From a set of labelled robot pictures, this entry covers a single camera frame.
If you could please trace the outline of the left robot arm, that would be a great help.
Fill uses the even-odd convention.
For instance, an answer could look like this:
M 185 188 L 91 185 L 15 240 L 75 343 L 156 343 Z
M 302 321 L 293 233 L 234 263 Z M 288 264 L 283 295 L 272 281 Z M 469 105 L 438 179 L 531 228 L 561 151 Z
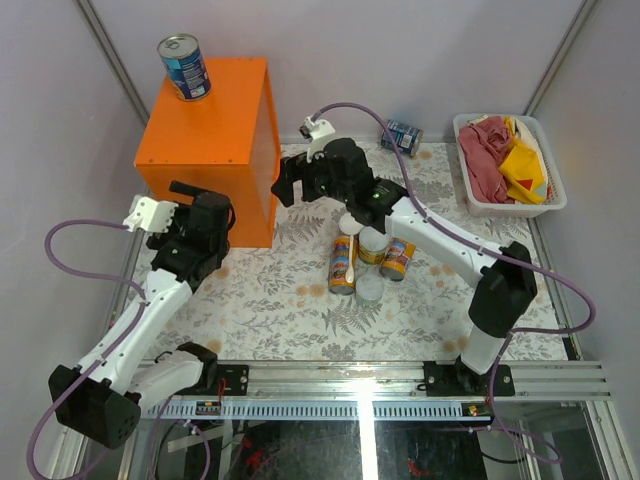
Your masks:
M 220 268 L 236 221 L 222 193 L 178 181 L 170 190 L 191 203 L 137 195 L 115 226 L 148 233 L 155 253 L 142 284 L 125 282 L 134 299 L 76 366 L 58 366 L 48 381 L 58 422 L 111 450 L 126 442 L 154 405 L 185 391 L 208 394 L 219 381 L 216 354 L 194 342 L 152 367 L 139 367 L 168 321 Z

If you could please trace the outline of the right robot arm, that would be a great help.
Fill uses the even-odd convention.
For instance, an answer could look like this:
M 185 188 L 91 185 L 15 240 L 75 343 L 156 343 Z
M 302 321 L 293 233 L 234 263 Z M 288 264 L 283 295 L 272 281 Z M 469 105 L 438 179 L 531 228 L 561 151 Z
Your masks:
M 349 138 L 331 140 L 313 155 L 281 158 L 271 191 L 283 206 L 293 205 L 296 183 L 302 187 L 303 201 L 327 197 L 343 203 L 358 223 L 450 265 L 473 289 L 468 310 L 472 330 L 455 378 L 467 394 L 488 387 L 490 369 L 509 331 L 537 295 L 529 250 L 518 242 L 507 247 L 483 243 L 428 213 L 406 188 L 375 176 L 364 151 Z

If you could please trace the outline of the orange wooden box shelf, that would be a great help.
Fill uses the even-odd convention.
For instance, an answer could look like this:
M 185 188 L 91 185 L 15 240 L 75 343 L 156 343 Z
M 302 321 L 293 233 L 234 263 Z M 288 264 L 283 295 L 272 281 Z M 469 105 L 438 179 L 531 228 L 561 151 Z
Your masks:
M 135 166 L 159 200 L 189 201 L 170 192 L 173 181 L 228 196 L 236 214 L 231 245 L 268 248 L 281 155 L 268 63 L 259 57 L 205 63 L 212 89 L 202 99 L 183 101 L 163 81 Z

